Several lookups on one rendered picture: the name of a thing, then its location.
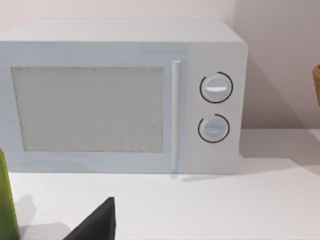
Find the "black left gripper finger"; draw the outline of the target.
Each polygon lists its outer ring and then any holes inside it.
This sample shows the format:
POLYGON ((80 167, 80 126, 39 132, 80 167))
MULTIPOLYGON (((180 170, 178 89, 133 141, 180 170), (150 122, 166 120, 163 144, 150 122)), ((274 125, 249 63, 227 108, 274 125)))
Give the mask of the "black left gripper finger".
POLYGON ((63 240, 115 240, 115 198, 108 197, 63 240))

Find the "green bottle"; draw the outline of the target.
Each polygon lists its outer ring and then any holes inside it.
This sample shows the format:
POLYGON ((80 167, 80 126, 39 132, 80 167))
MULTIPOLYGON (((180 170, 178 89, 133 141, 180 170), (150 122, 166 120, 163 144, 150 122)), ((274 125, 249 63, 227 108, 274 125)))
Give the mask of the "green bottle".
POLYGON ((6 159, 0 148, 0 240, 20 240, 6 159))

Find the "pale microwave oven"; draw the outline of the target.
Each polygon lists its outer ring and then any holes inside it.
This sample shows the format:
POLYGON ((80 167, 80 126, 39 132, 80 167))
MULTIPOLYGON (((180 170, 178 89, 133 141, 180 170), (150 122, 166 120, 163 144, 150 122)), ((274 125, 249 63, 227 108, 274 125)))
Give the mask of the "pale microwave oven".
POLYGON ((0 148, 16 173, 173 174, 172 62, 180 61, 176 174, 232 174, 248 45, 216 19, 43 19, 0 33, 0 148), (202 94, 224 75, 221 102, 202 94), (204 120, 224 119, 207 141, 204 120))

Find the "small microwave knob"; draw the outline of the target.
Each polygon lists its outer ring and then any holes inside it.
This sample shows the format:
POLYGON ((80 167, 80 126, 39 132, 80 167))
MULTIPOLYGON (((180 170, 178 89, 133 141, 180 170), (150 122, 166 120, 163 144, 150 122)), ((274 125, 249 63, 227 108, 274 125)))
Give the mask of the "small microwave knob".
POLYGON ((205 119, 199 130, 204 139, 209 142, 217 142, 225 137, 228 132, 228 124, 220 117, 213 117, 205 119))

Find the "large microwave knob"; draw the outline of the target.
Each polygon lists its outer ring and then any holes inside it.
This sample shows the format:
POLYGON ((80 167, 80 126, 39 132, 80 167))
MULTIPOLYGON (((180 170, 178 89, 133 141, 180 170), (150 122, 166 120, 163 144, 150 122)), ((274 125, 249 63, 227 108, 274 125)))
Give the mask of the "large microwave knob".
POLYGON ((231 91, 229 79, 221 74, 206 78, 201 84, 203 96, 210 102, 224 101, 231 91))

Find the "brown wicker basket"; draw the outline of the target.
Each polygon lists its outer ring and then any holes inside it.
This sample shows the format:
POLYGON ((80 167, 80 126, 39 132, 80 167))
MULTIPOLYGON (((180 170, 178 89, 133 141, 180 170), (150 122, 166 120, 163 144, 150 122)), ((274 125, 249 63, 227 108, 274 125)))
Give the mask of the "brown wicker basket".
POLYGON ((318 106, 320 107, 320 64, 316 65, 312 70, 312 77, 315 87, 315 94, 318 106))

